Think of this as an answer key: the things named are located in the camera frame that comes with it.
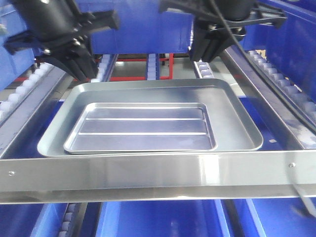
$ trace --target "blue panel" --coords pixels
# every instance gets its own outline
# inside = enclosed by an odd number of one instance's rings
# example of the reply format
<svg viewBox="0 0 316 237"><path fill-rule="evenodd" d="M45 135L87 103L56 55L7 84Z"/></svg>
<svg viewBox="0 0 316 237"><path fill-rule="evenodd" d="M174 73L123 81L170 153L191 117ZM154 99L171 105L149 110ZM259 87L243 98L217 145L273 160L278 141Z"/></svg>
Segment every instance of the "blue panel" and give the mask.
<svg viewBox="0 0 316 237"><path fill-rule="evenodd" d="M88 203L79 237L95 236L96 225L99 220L100 205L101 203L99 202Z"/></svg>
<svg viewBox="0 0 316 237"><path fill-rule="evenodd" d="M60 231L66 203L45 204L30 237L56 237Z"/></svg>
<svg viewBox="0 0 316 237"><path fill-rule="evenodd" d="M118 31L95 33L94 53L184 53L190 44L192 15L158 12L158 0L77 0L82 11L115 9Z"/></svg>
<svg viewBox="0 0 316 237"><path fill-rule="evenodd" d="M315 0L299 0L299 1L281 0L281 1L291 3L292 5L304 8L305 10L316 11Z"/></svg>
<svg viewBox="0 0 316 237"><path fill-rule="evenodd" d="M240 42L244 50L266 49L268 30L272 26L251 25L246 26L247 35Z"/></svg>
<svg viewBox="0 0 316 237"><path fill-rule="evenodd" d="M103 203L96 237L230 237L219 200Z"/></svg>
<svg viewBox="0 0 316 237"><path fill-rule="evenodd" d="M29 237L42 204L0 205L0 237Z"/></svg>
<svg viewBox="0 0 316 237"><path fill-rule="evenodd" d="M5 36L0 36L0 90L2 90L34 63L34 56L30 49L11 56L2 47L7 37L26 30L21 17L6 1L0 1L0 24L3 24L7 30Z"/></svg>
<svg viewBox="0 0 316 237"><path fill-rule="evenodd" d="M312 237L316 219L299 198L235 200L246 237Z"/></svg>

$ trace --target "blue bin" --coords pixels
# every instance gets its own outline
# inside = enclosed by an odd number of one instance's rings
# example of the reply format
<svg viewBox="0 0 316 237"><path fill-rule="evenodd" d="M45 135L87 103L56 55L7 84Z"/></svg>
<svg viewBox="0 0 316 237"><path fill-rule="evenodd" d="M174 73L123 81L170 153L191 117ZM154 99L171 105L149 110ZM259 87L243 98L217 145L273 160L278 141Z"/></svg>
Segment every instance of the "blue bin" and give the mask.
<svg viewBox="0 0 316 237"><path fill-rule="evenodd" d="M77 0L82 11L115 9L119 30L95 33L96 54L185 53L190 45L193 16L159 13L158 0Z"/></svg>
<svg viewBox="0 0 316 237"><path fill-rule="evenodd" d="M0 205L0 237L56 237L65 203Z"/></svg>
<svg viewBox="0 0 316 237"><path fill-rule="evenodd" d="M220 200L102 204L96 237L230 237Z"/></svg>
<svg viewBox="0 0 316 237"><path fill-rule="evenodd" d="M0 24L4 25L7 30L7 34L0 36L0 90L2 90L34 63L34 55L32 50L28 49L12 56L3 48L7 37L26 30L25 23L7 1L0 3Z"/></svg>
<svg viewBox="0 0 316 237"><path fill-rule="evenodd" d="M283 9L288 19L280 29L248 27L243 47L265 49L268 60L316 101L316 2L261 1Z"/></svg>
<svg viewBox="0 0 316 237"><path fill-rule="evenodd" d="M245 237L313 237L316 219L299 198L234 200Z"/></svg>

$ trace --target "roller conveyor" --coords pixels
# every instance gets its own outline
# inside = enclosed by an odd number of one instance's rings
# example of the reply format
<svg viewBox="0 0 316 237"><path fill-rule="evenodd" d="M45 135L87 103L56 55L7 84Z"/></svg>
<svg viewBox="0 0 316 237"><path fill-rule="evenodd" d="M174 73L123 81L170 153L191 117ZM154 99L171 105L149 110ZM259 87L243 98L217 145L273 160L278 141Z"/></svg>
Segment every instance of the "roller conveyor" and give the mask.
<svg viewBox="0 0 316 237"><path fill-rule="evenodd" d="M276 83L276 89L313 122L312 100L301 96L296 84L288 84L273 64L254 56L257 52L249 54ZM293 115L271 86L262 83L235 48L227 49L221 58L246 94L239 99L264 137L259 151L151 154L127 159L124 155L40 157L38 140L72 80L56 67L41 66L40 70L49 70L43 75L37 71L34 75L40 77L29 77L35 83L25 83L24 89L16 92L25 92L25 97L11 95L9 103L0 107L4 111L0 127L0 202L6 203L0 205L0 237L313 236L315 219L297 198L316 194L313 131ZM109 81L116 59L117 55L103 55L99 74L91 82ZM158 66L158 55L149 54L147 80L159 78ZM197 78L213 78L210 67L203 62L193 64ZM131 158L147 169L130 165ZM165 170L167 165L173 174ZM126 173L115 174L121 168ZM111 176L100 172L102 169L114 172ZM159 177L131 179L153 171ZM119 184L115 188L99 182L113 178ZM177 186L162 185L165 180Z"/></svg>

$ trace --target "silver tray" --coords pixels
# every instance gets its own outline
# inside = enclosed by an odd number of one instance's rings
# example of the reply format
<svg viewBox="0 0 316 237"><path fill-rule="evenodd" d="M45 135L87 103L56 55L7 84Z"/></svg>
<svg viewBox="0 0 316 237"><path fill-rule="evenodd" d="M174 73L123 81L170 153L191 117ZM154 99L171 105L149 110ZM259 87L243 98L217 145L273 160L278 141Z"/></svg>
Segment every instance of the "silver tray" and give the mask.
<svg viewBox="0 0 316 237"><path fill-rule="evenodd" d="M64 144L78 155L215 147L206 106L200 103L91 103Z"/></svg>
<svg viewBox="0 0 316 237"><path fill-rule="evenodd" d="M213 151L253 151L263 143L260 131L225 81L174 79L100 82L76 86L42 136L38 151L44 156L75 156L64 150L64 143L85 107L91 103L203 104L216 142ZM104 152L109 155L126 153L130 151Z"/></svg>

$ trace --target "red metal frame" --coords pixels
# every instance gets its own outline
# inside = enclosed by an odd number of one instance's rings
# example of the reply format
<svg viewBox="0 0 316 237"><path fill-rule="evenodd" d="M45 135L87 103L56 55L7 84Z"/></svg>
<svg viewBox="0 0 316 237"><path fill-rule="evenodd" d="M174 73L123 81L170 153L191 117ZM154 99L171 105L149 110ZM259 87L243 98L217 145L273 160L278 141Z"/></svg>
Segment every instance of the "red metal frame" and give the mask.
<svg viewBox="0 0 316 237"><path fill-rule="evenodd" d="M159 61L169 61L169 75L160 77L161 80L173 79L173 53L169 54L169 58L160 58ZM118 62L145 62L146 58L131 58L118 59ZM111 77L110 81L131 81L131 80L145 80L145 77Z"/></svg>

